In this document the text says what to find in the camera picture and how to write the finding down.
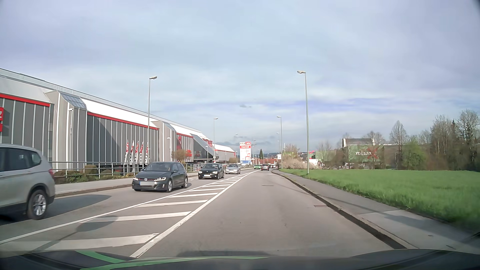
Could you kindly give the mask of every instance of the black car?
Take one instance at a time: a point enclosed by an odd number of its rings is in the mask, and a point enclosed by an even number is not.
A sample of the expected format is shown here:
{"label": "black car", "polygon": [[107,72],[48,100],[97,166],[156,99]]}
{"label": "black car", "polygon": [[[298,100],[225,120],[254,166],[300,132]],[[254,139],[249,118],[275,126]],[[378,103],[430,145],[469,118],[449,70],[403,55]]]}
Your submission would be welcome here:
{"label": "black car", "polygon": [[220,179],[225,177],[225,170],[222,164],[207,163],[198,171],[198,179],[212,178]]}
{"label": "black car", "polygon": [[132,181],[135,191],[166,190],[181,186],[187,188],[187,171],[178,162],[152,162],[142,169]]}

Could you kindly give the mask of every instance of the green grass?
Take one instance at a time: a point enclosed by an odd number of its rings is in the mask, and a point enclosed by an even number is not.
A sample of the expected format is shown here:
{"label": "green grass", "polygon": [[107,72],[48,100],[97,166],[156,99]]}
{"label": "green grass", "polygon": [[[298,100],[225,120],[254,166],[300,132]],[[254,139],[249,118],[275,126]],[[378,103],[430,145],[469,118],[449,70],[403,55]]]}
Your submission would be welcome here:
{"label": "green grass", "polygon": [[283,169],[401,209],[480,230],[480,173],[468,171]]}

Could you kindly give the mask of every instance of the flag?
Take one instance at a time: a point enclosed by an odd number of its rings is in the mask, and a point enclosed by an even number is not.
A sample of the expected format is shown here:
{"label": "flag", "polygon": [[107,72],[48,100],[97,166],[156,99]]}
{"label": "flag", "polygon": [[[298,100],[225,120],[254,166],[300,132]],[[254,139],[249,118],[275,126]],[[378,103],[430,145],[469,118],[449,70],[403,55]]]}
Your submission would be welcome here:
{"label": "flag", "polygon": [[125,150],[125,163],[128,162],[128,140],[127,140],[127,149]]}
{"label": "flag", "polygon": [[140,161],[139,163],[143,164],[144,162],[144,142],[142,142],[142,147],[140,147]]}
{"label": "flag", "polygon": [[130,147],[130,155],[129,155],[130,163],[133,163],[133,146],[134,145],[135,145],[135,142],[132,141],[132,147]]}
{"label": "flag", "polygon": [[138,163],[138,141],[137,141],[137,147],[135,147],[135,162]]}
{"label": "flag", "polygon": [[145,149],[145,164],[148,164],[148,143],[147,143],[147,149]]}

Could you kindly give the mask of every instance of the white road marking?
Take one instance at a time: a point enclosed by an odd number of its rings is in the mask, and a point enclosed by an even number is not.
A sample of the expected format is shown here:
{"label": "white road marking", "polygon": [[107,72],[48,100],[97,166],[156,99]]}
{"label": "white road marking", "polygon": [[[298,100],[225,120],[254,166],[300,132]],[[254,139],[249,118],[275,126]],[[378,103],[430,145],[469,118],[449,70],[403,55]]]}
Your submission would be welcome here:
{"label": "white road marking", "polygon": [[198,200],[198,201],[186,201],[186,202],[169,202],[169,203],[150,203],[137,206],[138,207],[153,207],[153,206],[167,206],[167,205],[177,205],[177,204],[190,204],[190,203],[204,203],[208,200]]}
{"label": "white road marking", "polygon": [[229,186],[230,184],[216,184],[216,185],[208,185],[206,187],[211,187],[211,186]]}
{"label": "white road marking", "polygon": [[176,195],[172,196],[171,198],[183,198],[183,197],[195,197],[195,196],[208,196],[208,195],[217,195],[218,192],[216,193],[201,193],[201,194],[188,194],[188,195]]}
{"label": "white road marking", "polygon": [[92,249],[101,247],[115,247],[124,245],[145,244],[148,240],[158,235],[158,233],[111,237],[111,238],[94,238],[94,239],[76,239],[76,240],[60,240],[60,241],[13,241],[4,245],[0,245],[0,251],[32,251],[40,248],[41,251],[47,250],[72,250],[72,249]]}
{"label": "white road marking", "polygon": [[[196,188],[193,188],[193,189],[201,188],[201,187],[204,187],[204,186],[207,186],[207,185],[208,185],[208,184],[204,184],[204,185],[202,185],[202,186],[199,186],[199,187],[196,187]],[[185,192],[187,192],[187,191],[189,191],[189,190],[185,190],[185,191],[178,192],[178,193],[175,193],[175,194],[182,194],[182,193],[185,193]],[[135,204],[135,205],[128,206],[128,207],[125,207],[125,208],[121,208],[121,209],[118,209],[118,210],[110,211],[110,212],[107,212],[107,213],[95,215],[95,216],[92,216],[92,217],[89,217],[89,218],[84,218],[84,219],[81,219],[81,220],[71,221],[71,222],[68,222],[68,223],[64,223],[64,224],[60,224],[60,225],[55,225],[55,226],[52,226],[52,227],[48,227],[48,228],[45,228],[45,229],[42,229],[42,230],[33,231],[33,232],[30,232],[30,233],[25,233],[25,234],[22,234],[22,235],[19,235],[19,236],[15,236],[15,237],[11,237],[11,238],[8,238],[8,239],[1,240],[1,241],[0,241],[0,244],[6,243],[6,242],[10,242],[10,241],[13,241],[13,240],[17,240],[17,239],[21,239],[21,238],[24,238],[24,237],[27,237],[27,236],[31,236],[31,235],[34,235],[34,234],[43,233],[43,232],[47,232],[47,231],[50,231],[50,230],[58,229],[58,228],[65,227],[65,226],[68,226],[68,225],[80,223],[80,222],[83,222],[83,221],[87,221],[87,220],[91,220],[91,219],[95,219],[95,218],[99,218],[99,217],[111,215],[111,214],[113,214],[113,213],[117,213],[117,212],[120,212],[120,211],[123,211],[123,210],[131,209],[131,208],[134,208],[134,207],[137,207],[137,206],[140,206],[140,205],[144,205],[144,204],[152,203],[152,202],[155,202],[155,201],[158,201],[158,200],[170,198],[170,197],[174,196],[175,194],[172,194],[172,195],[169,195],[169,196],[165,196],[165,197],[161,197],[161,198],[158,198],[158,199],[153,199],[153,200],[146,201],[146,202],[143,202],[143,203]]]}
{"label": "white road marking", "polygon": [[165,213],[165,214],[139,215],[139,216],[104,217],[104,218],[96,218],[96,219],[88,220],[88,221],[85,221],[84,223],[149,220],[149,219],[160,219],[160,218],[171,218],[171,217],[183,217],[188,214],[190,214],[190,211],[177,212],[177,213]]}
{"label": "white road marking", "polygon": [[222,190],[222,189],[225,189],[225,188],[224,188],[224,187],[220,187],[220,188],[196,189],[196,190],[189,190],[188,192],[210,191],[210,190]]}
{"label": "white road marking", "polygon": [[206,203],[202,204],[201,206],[199,206],[199,208],[195,209],[194,211],[192,211],[190,214],[188,214],[186,217],[184,217],[182,220],[180,220],[179,222],[177,222],[175,225],[171,226],[170,228],[168,228],[166,231],[164,231],[163,233],[155,236],[153,239],[151,239],[150,241],[148,241],[145,245],[143,245],[141,248],[139,248],[137,251],[135,251],[131,257],[140,257],[143,253],[147,252],[147,250],[149,250],[151,247],[153,247],[156,243],[160,242],[160,240],[162,240],[163,238],[165,238],[167,235],[169,235],[170,233],[172,233],[175,229],[177,229],[178,227],[180,227],[182,224],[184,224],[187,220],[191,219],[196,213],[198,213],[200,210],[202,210],[203,208],[205,208],[209,203],[211,203],[213,200],[215,200],[216,198],[218,198],[220,195],[222,195],[222,193],[224,193],[225,191],[227,191],[229,188],[231,188],[234,184],[236,184],[238,181],[240,181],[241,179],[243,179],[244,177],[246,177],[247,175],[251,174],[251,173],[254,173],[254,172],[250,172],[250,173],[247,173],[245,174],[243,177],[241,177],[240,179],[238,179],[235,183],[231,184],[230,186],[228,186],[227,188],[225,188],[224,190],[220,191],[217,195],[215,195],[213,198],[211,198],[210,200],[208,200]]}

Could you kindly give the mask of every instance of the sky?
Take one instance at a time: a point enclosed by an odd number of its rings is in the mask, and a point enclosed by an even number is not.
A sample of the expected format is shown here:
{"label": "sky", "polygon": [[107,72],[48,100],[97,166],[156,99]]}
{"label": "sky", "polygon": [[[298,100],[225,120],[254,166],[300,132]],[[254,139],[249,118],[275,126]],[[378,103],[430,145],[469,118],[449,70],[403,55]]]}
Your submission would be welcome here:
{"label": "sky", "polygon": [[0,0],[0,67],[146,111],[238,149],[306,151],[480,112],[468,0]]}

